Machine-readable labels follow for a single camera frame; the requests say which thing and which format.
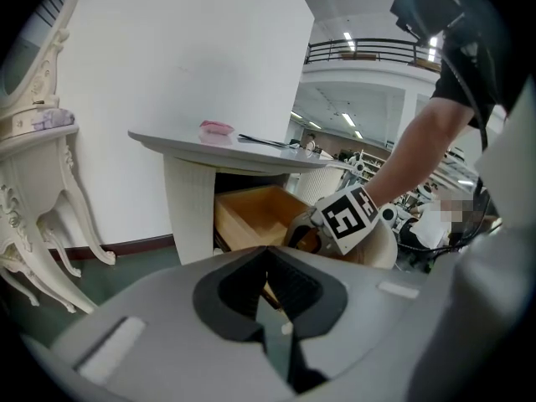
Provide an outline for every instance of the white shirt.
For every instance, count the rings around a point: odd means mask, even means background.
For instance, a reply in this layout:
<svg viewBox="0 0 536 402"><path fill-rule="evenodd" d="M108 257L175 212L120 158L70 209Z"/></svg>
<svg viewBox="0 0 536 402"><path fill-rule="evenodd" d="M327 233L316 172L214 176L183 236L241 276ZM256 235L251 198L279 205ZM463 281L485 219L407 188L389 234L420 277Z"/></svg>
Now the white shirt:
<svg viewBox="0 0 536 402"><path fill-rule="evenodd" d="M417 210L422 212L422 215L419 221L413 224L410 231L417 236L424 247L435 249L451 229L451 222L447 220L448 214L440 211L438 201L420 205Z"/></svg>

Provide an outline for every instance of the ribbed white panel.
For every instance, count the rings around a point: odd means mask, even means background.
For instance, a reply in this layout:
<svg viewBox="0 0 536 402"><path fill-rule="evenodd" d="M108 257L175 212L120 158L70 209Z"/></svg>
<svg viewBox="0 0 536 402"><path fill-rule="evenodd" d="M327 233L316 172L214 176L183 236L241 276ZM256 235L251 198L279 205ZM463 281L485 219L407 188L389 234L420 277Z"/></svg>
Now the ribbed white panel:
<svg viewBox="0 0 536 402"><path fill-rule="evenodd" d="M335 167L303 173L296 186L296 196L304 203L313 205L318 199L335 193L343 173L343 169Z"/></svg>
<svg viewBox="0 0 536 402"><path fill-rule="evenodd" d="M164 155L167 206L181 264L213 255L216 169Z"/></svg>

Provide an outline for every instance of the mirror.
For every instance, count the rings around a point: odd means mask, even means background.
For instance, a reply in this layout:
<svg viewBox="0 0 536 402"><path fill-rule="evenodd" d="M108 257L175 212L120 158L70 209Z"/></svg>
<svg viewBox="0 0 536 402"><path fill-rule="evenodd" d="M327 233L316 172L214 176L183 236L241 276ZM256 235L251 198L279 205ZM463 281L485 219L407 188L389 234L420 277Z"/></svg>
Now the mirror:
<svg viewBox="0 0 536 402"><path fill-rule="evenodd" d="M43 0L35 8L0 69L1 95L11 95L21 84L39 50L47 43L64 3L65 0Z"/></svg>

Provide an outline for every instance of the purple cloth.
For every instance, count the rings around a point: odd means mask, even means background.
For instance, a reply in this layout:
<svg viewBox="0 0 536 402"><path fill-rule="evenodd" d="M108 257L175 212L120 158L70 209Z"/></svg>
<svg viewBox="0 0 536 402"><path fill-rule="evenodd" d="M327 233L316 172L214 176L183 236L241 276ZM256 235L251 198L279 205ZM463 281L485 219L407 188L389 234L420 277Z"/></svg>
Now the purple cloth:
<svg viewBox="0 0 536 402"><path fill-rule="evenodd" d="M48 130L57 128L58 126L73 125L75 123L75 115L72 111L66 109L47 109L41 111L32 120L32 125L35 131Z"/></svg>

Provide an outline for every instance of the ornate white frame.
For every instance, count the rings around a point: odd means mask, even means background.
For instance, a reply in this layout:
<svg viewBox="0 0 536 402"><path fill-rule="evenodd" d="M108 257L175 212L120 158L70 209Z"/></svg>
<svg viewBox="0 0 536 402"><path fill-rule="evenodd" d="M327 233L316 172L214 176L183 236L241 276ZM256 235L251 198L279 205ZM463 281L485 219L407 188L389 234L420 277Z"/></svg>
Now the ornate white frame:
<svg viewBox="0 0 536 402"><path fill-rule="evenodd" d="M57 58L62 42L69 37L65 26L78 0L65 0L64 6L35 56L21 83L10 95L0 95L0 121L26 111L58 107Z"/></svg>

